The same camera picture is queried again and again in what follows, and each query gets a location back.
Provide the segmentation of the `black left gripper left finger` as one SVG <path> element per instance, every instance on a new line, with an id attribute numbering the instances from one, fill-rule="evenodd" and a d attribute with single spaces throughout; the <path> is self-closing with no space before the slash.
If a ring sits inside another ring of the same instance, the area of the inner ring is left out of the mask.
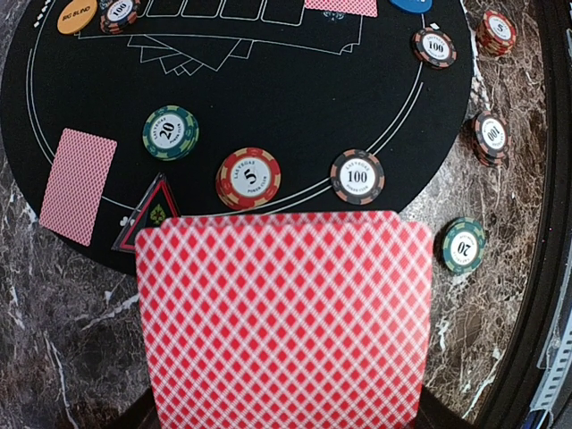
<path id="1" fill-rule="evenodd" d="M 156 404 L 150 388 L 120 416 L 106 426 L 107 429 L 156 428 Z"/>

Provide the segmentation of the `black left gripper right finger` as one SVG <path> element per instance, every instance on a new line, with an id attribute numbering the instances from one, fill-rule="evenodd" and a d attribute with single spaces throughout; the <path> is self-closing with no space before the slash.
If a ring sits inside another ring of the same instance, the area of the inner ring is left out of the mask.
<path id="1" fill-rule="evenodd" d="M 474 425 L 444 406 L 425 386 L 421 390 L 416 429 L 475 429 Z"/>

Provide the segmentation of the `red back card deck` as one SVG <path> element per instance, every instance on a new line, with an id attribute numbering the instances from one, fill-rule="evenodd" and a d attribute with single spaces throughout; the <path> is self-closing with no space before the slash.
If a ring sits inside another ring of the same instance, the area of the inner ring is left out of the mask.
<path id="1" fill-rule="evenodd" d="M 433 234 L 341 217 L 136 238 L 164 428 L 409 428 L 430 331 Z"/>

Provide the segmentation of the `green chip stack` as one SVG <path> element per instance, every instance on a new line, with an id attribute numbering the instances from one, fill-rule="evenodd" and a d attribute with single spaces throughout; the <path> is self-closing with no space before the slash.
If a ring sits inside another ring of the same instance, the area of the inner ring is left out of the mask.
<path id="1" fill-rule="evenodd" d="M 482 263 L 485 246 L 483 226 L 474 218 L 459 217 L 442 241 L 444 264 L 455 274 L 471 273 Z"/>

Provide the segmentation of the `100 chips mat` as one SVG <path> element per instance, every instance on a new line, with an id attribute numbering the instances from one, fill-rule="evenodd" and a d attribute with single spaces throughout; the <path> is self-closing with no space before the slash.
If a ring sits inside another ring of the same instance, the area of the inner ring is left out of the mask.
<path id="1" fill-rule="evenodd" d="M 379 160 L 362 149 L 348 149 L 332 163 L 330 180 L 335 194 L 356 206 L 372 203 L 383 191 L 385 176 Z"/>

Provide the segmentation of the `dealt card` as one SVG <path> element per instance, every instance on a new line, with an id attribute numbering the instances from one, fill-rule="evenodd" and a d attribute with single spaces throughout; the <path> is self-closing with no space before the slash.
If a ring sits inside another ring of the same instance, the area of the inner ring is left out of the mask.
<path id="1" fill-rule="evenodd" d="M 64 129 L 55 154 L 39 223 L 83 246 L 91 242 L 117 142 Z"/>
<path id="2" fill-rule="evenodd" d="M 376 0 L 305 0 L 306 9 L 377 17 Z"/>

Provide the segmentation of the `red 5 chips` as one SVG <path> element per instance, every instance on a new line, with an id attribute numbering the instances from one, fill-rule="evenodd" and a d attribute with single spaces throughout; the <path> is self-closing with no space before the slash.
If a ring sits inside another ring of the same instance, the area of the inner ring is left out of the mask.
<path id="1" fill-rule="evenodd" d="M 259 147 L 244 147 L 226 157 L 216 174 L 218 197 L 233 210 L 261 206 L 277 194 L 281 169 L 274 156 Z"/>

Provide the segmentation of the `green chips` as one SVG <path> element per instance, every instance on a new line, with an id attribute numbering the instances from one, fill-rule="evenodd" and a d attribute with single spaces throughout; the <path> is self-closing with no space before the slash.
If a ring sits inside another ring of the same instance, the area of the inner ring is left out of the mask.
<path id="1" fill-rule="evenodd" d="M 196 117 L 178 105 L 165 105 L 151 113 L 142 130 L 143 145 L 162 161 L 186 156 L 196 145 L 199 127 Z"/>

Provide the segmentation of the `black orange 100 chip stack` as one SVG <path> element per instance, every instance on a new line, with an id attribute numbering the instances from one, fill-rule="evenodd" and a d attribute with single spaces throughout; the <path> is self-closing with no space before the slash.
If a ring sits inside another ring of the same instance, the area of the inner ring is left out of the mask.
<path id="1" fill-rule="evenodd" d="M 511 133 L 497 114 L 483 110 L 471 122 L 472 149 L 479 162 L 488 167 L 509 165 Z"/>

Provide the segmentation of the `100 chips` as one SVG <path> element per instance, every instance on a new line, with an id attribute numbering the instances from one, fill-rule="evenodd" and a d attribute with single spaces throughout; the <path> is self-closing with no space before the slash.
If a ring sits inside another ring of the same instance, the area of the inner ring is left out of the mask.
<path id="1" fill-rule="evenodd" d="M 116 0 L 109 3 L 102 11 L 100 29 L 105 34 L 120 34 L 138 18 L 139 0 Z"/>
<path id="2" fill-rule="evenodd" d="M 413 34 L 411 45 L 416 57 L 436 70 L 446 69 L 457 60 L 457 50 L 451 38 L 439 29 L 419 29 Z"/>

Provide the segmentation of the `red 5 chip stack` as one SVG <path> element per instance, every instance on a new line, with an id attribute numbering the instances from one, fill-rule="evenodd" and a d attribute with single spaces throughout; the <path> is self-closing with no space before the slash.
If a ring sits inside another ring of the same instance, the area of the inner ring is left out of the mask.
<path id="1" fill-rule="evenodd" d="M 476 39 L 486 54 L 501 56 L 508 54 L 516 44 L 517 30 L 502 13 L 487 10 L 477 27 Z"/>

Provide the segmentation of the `orange big blind button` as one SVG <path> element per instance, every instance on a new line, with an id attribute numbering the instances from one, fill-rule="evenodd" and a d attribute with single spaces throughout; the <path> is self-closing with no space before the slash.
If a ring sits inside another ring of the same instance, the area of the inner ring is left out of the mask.
<path id="1" fill-rule="evenodd" d="M 60 13 L 57 29 L 61 34 L 72 35 L 85 28 L 97 12 L 97 0 L 72 0 Z"/>

